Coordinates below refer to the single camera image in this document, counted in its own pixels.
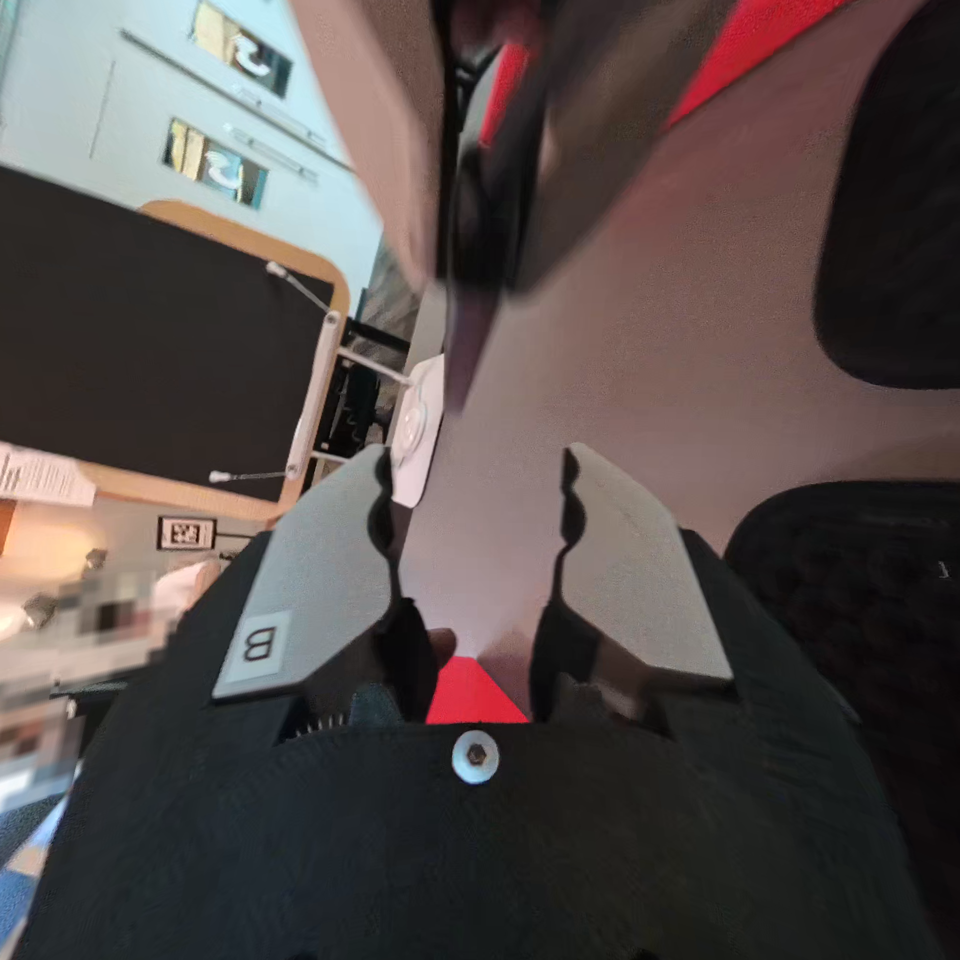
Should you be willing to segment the red storage bin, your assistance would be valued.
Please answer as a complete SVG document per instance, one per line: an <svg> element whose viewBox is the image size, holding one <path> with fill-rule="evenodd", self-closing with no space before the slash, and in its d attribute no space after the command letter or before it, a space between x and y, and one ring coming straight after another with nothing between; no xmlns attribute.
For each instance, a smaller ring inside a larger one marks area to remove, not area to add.
<svg viewBox="0 0 960 960"><path fill-rule="evenodd" d="M494 28L494 38L503 40L505 48L499 55L484 108L478 135L482 147L493 144L507 106L541 45L539 32L546 22L546 2L510 2L509 5L512 7L510 18L500 19ZM845 1L734 2L723 30L665 128L673 127L845 5Z"/></svg>

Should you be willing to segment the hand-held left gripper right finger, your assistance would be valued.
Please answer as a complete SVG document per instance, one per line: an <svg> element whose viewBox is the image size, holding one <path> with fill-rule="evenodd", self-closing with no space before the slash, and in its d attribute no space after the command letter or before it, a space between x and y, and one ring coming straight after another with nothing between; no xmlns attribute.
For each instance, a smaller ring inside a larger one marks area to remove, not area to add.
<svg viewBox="0 0 960 960"><path fill-rule="evenodd" d="M558 715L562 689L592 689L639 720L649 695L724 691L734 670L673 514L582 442L561 456L561 547L534 632L534 721Z"/></svg>

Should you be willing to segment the framed wall sign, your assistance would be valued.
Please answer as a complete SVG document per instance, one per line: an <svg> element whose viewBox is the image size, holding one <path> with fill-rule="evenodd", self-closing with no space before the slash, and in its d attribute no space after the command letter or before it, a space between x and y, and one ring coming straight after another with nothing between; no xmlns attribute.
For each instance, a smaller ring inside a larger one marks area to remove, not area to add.
<svg viewBox="0 0 960 960"><path fill-rule="evenodd" d="M229 16L220 6L199 1L191 23L190 41L219 63L283 100L293 62L290 57Z"/></svg>
<svg viewBox="0 0 960 960"><path fill-rule="evenodd" d="M262 204L269 171L180 118L171 118L161 162L236 205L259 210Z"/></svg>

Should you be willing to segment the black white marker sign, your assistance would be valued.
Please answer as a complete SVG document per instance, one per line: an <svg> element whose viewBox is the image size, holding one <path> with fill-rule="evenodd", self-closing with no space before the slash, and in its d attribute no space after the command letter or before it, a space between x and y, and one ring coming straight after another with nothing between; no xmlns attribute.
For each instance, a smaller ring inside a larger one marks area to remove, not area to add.
<svg viewBox="0 0 960 960"><path fill-rule="evenodd" d="M161 552L201 552L214 548L216 518L162 514L157 518L155 549Z"/></svg>

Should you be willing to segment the red bin with black divider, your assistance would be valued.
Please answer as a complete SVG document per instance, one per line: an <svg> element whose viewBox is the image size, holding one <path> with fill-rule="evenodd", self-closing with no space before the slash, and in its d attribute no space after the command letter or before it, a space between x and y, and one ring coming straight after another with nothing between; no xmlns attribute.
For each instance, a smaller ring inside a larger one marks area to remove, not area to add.
<svg viewBox="0 0 960 960"><path fill-rule="evenodd" d="M438 672L426 724L526 724L527 717L474 658L454 655Z"/></svg>

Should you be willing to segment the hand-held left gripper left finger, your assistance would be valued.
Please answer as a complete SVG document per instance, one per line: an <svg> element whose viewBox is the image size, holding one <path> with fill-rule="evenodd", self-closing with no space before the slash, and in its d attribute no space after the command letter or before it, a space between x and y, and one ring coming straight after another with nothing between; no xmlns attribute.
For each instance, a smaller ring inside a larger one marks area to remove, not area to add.
<svg viewBox="0 0 960 960"><path fill-rule="evenodd" d="M273 528L212 689L216 704L294 695L320 721L387 690L424 722L437 659L393 549L392 458L375 444L311 487Z"/></svg>

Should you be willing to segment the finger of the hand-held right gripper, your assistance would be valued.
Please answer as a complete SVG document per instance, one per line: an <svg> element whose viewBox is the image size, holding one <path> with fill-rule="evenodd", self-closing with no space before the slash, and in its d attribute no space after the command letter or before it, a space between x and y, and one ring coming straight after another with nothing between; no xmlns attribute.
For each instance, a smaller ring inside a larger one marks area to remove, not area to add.
<svg viewBox="0 0 960 960"><path fill-rule="evenodd" d="M436 276L445 84L428 1L292 1L351 166L408 286Z"/></svg>
<svg viewBox="0 0 960 960"><path fill-rule="evenodd" d="M547 157L513 289L529 293L600 226L647 162L732 14L730 1L563 2L510 108L541 94Z"/></svg>

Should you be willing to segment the black honeycomb wrist pad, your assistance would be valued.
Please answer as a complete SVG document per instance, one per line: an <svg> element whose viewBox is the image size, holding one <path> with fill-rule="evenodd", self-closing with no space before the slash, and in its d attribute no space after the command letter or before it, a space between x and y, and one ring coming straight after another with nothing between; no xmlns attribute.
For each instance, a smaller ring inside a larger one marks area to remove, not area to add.
<svg viewBox="0 0 960 960"><path fill-rule="evenodd" d="M873 67L822 243L813 324L872 385L959 386L959 3L920 6Z"/></svg>
<svg viewBox="0 0 960 960"><path fill-rule="evenodd" d="M739 522L724 557L851 709L958 958L958 482L788 489Z"/></svg>

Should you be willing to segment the grey metal usb hub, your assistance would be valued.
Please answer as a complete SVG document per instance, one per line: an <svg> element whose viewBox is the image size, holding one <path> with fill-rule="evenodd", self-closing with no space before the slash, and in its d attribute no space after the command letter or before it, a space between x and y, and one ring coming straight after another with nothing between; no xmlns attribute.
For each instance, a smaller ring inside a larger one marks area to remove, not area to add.
<svg viewBox="0 0 960 960"><path fill-rule="evenodd" d="M443 348L443 404L448 414L465 409L498 310L495 293L455 286L448 294Z"/></svg>

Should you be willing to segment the white printed paper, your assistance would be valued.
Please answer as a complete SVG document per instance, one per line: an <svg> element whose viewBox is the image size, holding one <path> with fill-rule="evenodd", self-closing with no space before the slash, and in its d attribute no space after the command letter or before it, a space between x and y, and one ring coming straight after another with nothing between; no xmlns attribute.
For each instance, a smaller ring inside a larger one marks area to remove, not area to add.
<svg viewBox="0 0 960 960"><path fill-rule="evenodd" d="M1 499L90 509L97 486L71 458L1 443Z"/></svg>

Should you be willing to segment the white desk lamp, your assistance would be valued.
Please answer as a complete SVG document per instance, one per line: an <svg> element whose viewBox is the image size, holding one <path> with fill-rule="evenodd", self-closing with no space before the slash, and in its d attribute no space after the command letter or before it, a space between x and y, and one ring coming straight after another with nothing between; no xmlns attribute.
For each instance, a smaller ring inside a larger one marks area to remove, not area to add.
<svg viewBox="0 0 960 960"><path fill-rule="evenodd" d="M423 497L445 413L447 358L438 354L416 364L407 374L390 370L342 345L346 321L338 311L322 307L321 313L305 400L281 477L286 482L299 481L309 459L330 459L320 454L315 439L336 363L346 361L399 386L399 409L389 441L392 499L413 509Z"/></svg>

